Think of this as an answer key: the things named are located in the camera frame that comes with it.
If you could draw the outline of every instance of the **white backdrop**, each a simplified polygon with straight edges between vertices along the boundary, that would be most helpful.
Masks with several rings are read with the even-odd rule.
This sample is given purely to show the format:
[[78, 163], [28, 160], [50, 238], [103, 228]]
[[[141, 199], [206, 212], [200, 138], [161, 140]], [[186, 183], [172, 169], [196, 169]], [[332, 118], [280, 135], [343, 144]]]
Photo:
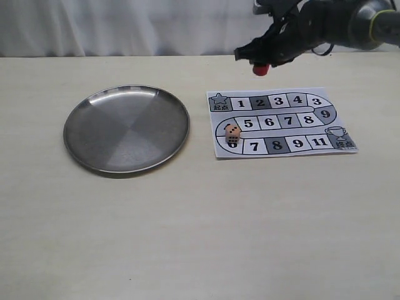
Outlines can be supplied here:
[[271, 24], [252, 9], [253, 0], [1, 0], [0, 56], [232, 54]]

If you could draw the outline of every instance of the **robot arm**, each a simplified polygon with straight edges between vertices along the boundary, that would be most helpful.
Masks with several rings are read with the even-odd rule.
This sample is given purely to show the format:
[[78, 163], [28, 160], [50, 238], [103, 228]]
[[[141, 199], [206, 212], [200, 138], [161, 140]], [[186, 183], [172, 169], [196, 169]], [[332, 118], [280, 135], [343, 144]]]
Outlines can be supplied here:
[[257, 75], [324, 43], [360, 50], [383, 43], [400, 46], [400, 12], [385, 0], [309, 0], [300, 11], [301, 1], [287, 1], [284, 8], [289, 10], [279, 0], [264, 0], [273, 24], [263, 36], [234, 52], [236, 60], [249, 60]]

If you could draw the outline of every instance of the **metal plate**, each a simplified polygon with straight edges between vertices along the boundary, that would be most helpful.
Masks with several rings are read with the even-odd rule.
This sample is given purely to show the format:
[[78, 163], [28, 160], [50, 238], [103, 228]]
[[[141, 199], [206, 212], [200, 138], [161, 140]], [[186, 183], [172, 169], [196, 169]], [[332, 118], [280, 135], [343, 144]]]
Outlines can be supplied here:
[[172, 94], [119, 86], [81, 102], [64, 127], [64, 143], [84, 167], [102, 173], [145, 171], [172, 158], [189, 134], [189, 114]]

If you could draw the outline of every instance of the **number 5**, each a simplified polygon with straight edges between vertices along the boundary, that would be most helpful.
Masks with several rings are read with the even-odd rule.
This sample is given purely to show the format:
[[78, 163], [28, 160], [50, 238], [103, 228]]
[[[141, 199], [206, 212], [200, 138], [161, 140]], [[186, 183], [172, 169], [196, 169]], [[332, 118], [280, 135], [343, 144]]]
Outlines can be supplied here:
[[244, 120], [244, 125], [245, 125], [246, 127], [252, 127], [252, 126], [253, 126], [251, 120]]

